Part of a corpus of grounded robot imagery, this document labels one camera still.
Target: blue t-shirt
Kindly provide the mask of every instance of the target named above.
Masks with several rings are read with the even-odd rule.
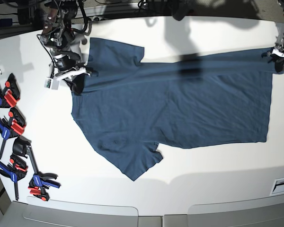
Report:
[[[275,73],[262,57],[268,50],[141,63],[143,47],[91,38],[94,72],[73,94],[72,116],[93,149],[133,181],[163,159],[159,143],[265,142]]]

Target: floor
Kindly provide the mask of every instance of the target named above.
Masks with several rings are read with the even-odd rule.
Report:
[[[100,6],[107,3],[126,4],[127,2],[139,2],[139,0],[86,0],[85,7]],[[217,16],[217,17],[239,17],[250,19],[271,20],[283,22],[282,9],[276,0],[188,0],[190,8],[193,9],[191,15],[196,16]],[[10,13],[10,9],[0,10],[0,13]],[[10,205],[6,192],[0,198],[0,210],[4,214]]]

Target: white table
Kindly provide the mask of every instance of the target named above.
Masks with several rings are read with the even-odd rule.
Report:
[[[132,182],[98,155],[71,116],[71,92],[44,88],[50,58],[32,32],[0,40],[0,84],[14,73],[21,89],[17,107],[27,120],[24,136],[32,141],[43,173],[56,173],[60,189],[52,200],[129,206],[140,216],[186,214],[194,204],[240,201],[269,196],[276,178],[284,177],[284,75],[273,76],[266,143],[227,144],[195,149],[159,145],[164,159]],[[274,46],[274,22],[221,18],[128,18],[93,24],[90,37],[145,47],[143,62],[174,62],[180,55],[200,55]],[[88,54],[89,43],[81,46]],[[0,110],[0,117],[8,116]],[[7,164],[14,139],[7,141]],[[19,201],[27,202],[33,169],[18,183]],[[10,179],[2,182],[15,199]]]

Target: t-shirt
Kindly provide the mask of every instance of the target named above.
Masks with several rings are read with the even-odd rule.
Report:
[[[73,94],[72,116],[93,149],[133,181],[163,159],[159,143],[266,142],[275,73],[262,57],[268,50],[141,63],[143,47],[91,38],[93,73]]]

